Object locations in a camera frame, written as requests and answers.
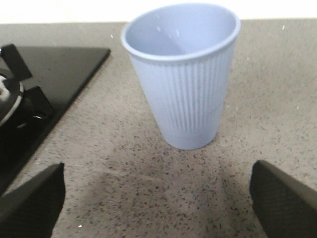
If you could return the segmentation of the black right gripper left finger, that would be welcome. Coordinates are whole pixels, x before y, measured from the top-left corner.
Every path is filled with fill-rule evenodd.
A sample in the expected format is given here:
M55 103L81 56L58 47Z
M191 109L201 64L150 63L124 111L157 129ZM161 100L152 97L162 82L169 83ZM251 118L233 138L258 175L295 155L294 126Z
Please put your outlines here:
M0 199L0 236L50 238L64 201L64 163L59 163Z

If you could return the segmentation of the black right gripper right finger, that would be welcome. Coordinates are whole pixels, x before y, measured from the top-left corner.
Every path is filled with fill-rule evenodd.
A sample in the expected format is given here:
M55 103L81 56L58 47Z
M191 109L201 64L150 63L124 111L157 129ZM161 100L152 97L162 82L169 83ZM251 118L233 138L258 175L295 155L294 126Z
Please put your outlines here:
M258 160L249 187L253 211L269 238L315 238L317 192L273 164Z

